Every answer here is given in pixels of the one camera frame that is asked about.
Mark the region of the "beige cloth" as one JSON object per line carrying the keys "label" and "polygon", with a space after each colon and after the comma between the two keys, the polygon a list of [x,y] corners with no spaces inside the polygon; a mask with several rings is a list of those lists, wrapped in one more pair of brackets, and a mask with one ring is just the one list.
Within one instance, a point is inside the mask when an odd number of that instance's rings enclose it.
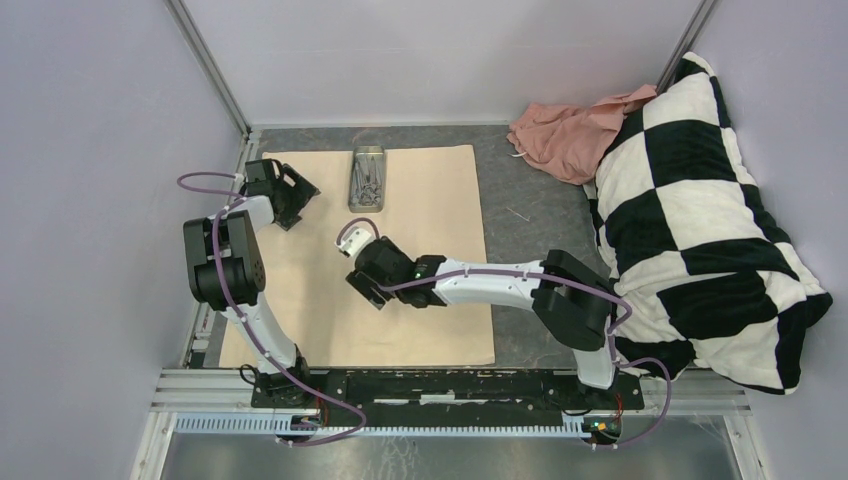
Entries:
{"label": "beige cloth", "polygon": [[350,209],[351,151],[278,152],[318,188],[299,222],[257,233],[265,298],[312,367],[465,367],[495,359],[492,312],[449,306],[420,279],[486,259],[470,145],[389,149],[384,205]]}

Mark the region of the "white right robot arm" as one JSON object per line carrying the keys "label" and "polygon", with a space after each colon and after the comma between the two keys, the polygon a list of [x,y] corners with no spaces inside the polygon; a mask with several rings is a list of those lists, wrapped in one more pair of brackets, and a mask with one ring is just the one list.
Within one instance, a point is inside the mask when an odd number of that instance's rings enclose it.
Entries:
{"label": "white right robot arm", "polygon": [[353,262],[346,280],[375,308],[397,300],[414,308],[486,304],[532,312],[572,350],[577,392],[591,408],[618,393],[610,329],[626,302],[575,257],[551,250],[526,263],[468,263],[443,255],[411,259],[389,238],[355,229],[337,240]]}

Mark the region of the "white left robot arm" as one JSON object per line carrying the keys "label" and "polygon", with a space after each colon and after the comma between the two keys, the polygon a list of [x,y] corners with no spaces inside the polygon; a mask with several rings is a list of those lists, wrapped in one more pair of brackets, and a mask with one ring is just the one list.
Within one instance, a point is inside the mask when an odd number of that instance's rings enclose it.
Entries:
{"label": "white left robot arm", "polygon": [[201,304],[221,313],[242,335],[256,361],[249,384],[267,399],[306,405],[314,381],[296,343],[282,330],[264,290],[267,275],[256,238],[270,225],[287,231],[315,196],[316,186],[276,159],[249,161],[230,204],[208,217],[188,220],[183,240],[189,287]]}

